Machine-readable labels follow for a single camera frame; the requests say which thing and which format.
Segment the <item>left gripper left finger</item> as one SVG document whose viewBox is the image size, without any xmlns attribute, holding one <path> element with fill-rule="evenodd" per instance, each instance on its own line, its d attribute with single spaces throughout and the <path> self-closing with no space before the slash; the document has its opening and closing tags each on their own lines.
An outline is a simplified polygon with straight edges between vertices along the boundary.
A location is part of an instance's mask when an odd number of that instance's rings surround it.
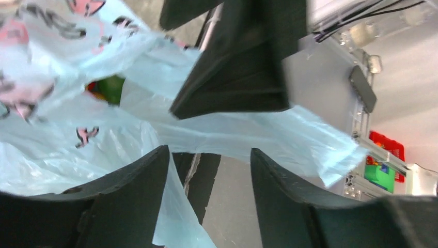
<svg viewBox="0 0 438 248">
<path fill-rule="evenodd" d="M 1 247 L 153 247 L 169 159 L 160 146 L 61 194 L 1 193 Z"/>
</svg>

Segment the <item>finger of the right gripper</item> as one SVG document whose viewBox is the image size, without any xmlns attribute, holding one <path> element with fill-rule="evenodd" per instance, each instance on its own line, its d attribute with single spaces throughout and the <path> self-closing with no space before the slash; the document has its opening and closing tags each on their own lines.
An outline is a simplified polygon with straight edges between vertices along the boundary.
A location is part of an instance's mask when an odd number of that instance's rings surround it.
<svg viewBox="0 0 438 248">
<path fill-rule="evenodd" d="M 173 29 L 221 6 L 207 47 L 170 111 L 179 119 L 217 112 L 280 112 L 290 106 L 282 62 L 307 35 L 305 1 L 165 1 Z"/>
</svg>

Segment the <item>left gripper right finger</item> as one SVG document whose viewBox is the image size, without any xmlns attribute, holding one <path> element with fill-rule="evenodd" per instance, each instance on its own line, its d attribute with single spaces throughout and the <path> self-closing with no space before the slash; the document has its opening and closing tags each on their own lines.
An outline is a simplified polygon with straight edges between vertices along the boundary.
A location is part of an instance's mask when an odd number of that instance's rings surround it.
<svg viewBox="0 0 438 248">
<path fill-rule="evenodd" d="M 437 247 L 437 198 L 346 198 L 251 150 L 263 247 Z"/>
</svg>

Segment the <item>light blue plastic bag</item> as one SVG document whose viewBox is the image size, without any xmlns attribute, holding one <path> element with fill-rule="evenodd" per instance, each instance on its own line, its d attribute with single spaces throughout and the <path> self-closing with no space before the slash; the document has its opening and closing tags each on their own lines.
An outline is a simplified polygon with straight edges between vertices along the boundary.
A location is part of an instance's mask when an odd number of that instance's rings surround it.
<svg viewBox="0 0 438 248">
<path fill-rule="evenodd" d="M 331 186 L 366 149 L 305 108 L 168 110 L 201 51 L 152 31 L 123 1 L 1 1 L 1 189 L 60 193 L 159 145 L 244 162 L 257 147 L 287 170 Z M 119 105 L 85 90 L 125 78 Z"/>
</svg>

